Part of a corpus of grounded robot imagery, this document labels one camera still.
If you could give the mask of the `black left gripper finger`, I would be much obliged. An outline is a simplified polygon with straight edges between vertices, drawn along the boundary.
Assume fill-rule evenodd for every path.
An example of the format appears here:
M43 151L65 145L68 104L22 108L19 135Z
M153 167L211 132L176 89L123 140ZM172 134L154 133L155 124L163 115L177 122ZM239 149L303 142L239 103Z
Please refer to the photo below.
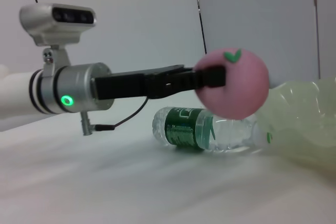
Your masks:
M201 70L182 66L154 76L154 95L171 96L204 87L223 87L225 84L226 69L223 66L208 67Z

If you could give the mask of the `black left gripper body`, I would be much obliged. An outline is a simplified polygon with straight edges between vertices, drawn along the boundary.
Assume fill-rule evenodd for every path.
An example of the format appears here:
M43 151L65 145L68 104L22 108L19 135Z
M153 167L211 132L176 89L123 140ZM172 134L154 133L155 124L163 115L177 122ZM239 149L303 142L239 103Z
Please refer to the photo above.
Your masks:
M194 71L184 65L112 73L93 79L98 100L147 97L162 99L193 90Z

